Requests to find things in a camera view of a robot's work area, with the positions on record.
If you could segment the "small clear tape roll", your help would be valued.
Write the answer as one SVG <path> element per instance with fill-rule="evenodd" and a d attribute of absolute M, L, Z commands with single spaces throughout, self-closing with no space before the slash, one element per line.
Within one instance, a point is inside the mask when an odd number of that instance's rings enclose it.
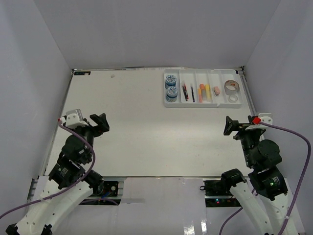
<path fill-rule="evenodd" d="M 238 101 L 238 97 L 236 95 L 230 95 L 228 97 L 229 102 L 236 103 Z"/>

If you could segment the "large clear tape roll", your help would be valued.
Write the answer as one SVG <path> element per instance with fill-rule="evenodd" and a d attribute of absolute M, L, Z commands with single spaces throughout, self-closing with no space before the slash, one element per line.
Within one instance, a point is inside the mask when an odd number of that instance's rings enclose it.
<path fill-rule="evenodd" d="M 239 83 L 235 80 L 227 80 L 224 83 L 224 91 L 226 95 L 235 95 L 239 91 Z"/>

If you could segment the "pink correction tape dispenser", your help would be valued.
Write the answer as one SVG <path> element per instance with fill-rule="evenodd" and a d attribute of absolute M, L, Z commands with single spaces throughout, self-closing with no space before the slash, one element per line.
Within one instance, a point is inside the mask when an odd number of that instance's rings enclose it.
<path fill-rule="evenodd" d="M 218 86 L 214 86 L 213 87 L 213 93 L 214 93 L 215 96 L 219 96 L 220 95 L 221 91 L 220 91 Z"/>

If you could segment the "blue gel pen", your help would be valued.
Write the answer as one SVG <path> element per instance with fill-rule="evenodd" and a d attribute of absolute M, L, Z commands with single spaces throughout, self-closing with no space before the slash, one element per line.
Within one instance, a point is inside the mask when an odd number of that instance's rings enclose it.
<path fill-rule="evenodd" d="M 192 101 L 193 101 L 193 103 L 195 103 L 195 95 L 194 95 L 193 84 L 190 84 L 190 87 L 191 87 Z"/>

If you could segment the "orange capped pink highlighter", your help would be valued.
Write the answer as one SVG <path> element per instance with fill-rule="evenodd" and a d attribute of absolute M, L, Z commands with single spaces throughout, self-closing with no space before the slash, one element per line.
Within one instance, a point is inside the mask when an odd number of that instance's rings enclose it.
<path fill-rule="evenodd" d="M 199 103 L 203 103 L 203 100 L 202 100 L 202 92 L 201 92 L 201 89 L 198 88 L 198 100 L 199 100 Z"/>

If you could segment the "red gel pen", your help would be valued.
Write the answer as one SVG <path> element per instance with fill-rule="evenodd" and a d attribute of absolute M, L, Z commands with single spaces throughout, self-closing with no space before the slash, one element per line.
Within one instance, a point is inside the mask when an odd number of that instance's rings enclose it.
<path fill-rule="evenodd" d="M 182 87 L 182 91 L 183 91 L 184 99 L 185 99 L 185 101 L 187 102 L 187 101 L 188 101 L 188 99 L 189 99 L 189 96 L 188 96 L 188 92 L 187 92 L 186 84 L 185 84 L 185 83 L 183 83 L 181 87 Z"/>

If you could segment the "blue jar with label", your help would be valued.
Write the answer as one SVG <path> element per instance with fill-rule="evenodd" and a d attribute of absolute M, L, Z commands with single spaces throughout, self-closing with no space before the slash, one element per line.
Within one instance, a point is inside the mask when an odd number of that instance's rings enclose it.
<path fill-rule="evenodd" d="M 175 87 L 177 82 L 177 77 L 173 74 L 167 75 L 165 77 L 165 88 Z"/>

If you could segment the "orange marker pen body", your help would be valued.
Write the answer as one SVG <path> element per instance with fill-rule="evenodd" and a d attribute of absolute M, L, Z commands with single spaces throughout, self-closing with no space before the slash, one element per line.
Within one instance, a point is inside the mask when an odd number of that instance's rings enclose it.
<path fill-rule="evenodd" d="M 203 100 L 207 100 L 207 98 L 206 98 L 206 91 L 205 91 L 205 85 L 204 84 L 200 84 L 200 89 L 201 89 L 201 92 L 202 92 L 202 99 Z"/>

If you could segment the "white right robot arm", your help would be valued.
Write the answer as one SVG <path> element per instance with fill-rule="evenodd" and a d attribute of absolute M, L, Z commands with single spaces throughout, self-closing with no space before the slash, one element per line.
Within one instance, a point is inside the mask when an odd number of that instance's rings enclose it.
<path fill-rule="evenodd" d="M 241 142 L 246 166 L 252 169 L 246 179 L 240 170 L 221 175 L 221 190 L 233 195 L 260 235 L 296 235 L 297 229 L 288 212 L 288 188 L 278 170 L 282 162 L 279 146 L 271 140 L 261 140 L 272 124 L 271 114 L 249 116 L 247 123 L 230 117 L 225 119 L 224 135 Z"/>

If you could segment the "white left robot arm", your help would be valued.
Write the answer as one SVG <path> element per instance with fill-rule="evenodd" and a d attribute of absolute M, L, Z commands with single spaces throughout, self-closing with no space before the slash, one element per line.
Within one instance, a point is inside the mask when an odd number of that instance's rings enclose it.
<path fill-rule="evenodd" d="M 71 135 L 67 137 L 58 160 L 48 175 L 38 198 L 18 206 L 27 207 L 25 216 L 9 225 L 8 235 L 52 235 L 83 200 L 103 191 L 103 178 L 92 168 L 95 164 L 94 139 L 110 130 L 106 114 L 92 114 L 91 125 L 80 109 L 66 112 L 58 125 Z"/>

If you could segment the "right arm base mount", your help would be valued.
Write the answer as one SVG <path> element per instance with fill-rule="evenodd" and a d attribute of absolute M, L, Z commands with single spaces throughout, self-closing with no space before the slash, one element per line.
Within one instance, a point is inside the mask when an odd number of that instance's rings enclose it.
<path fill-rule="evenodd" d="M 205 194 L 207 208 L 240 207 L 239 201 L 222 185 L 220 180 L 205 180 L 200 186 L 200 191 Z"/>

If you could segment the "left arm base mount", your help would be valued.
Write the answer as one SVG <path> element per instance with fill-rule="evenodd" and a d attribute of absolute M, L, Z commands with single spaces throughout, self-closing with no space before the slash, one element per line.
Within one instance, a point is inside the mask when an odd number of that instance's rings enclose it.
<path fill-rule="evenodd" d="M 80 205 L 118 206 L 123 195 L 124 181 L 120 178 L 107 179 L 96 194 L 84 199 Z"/>

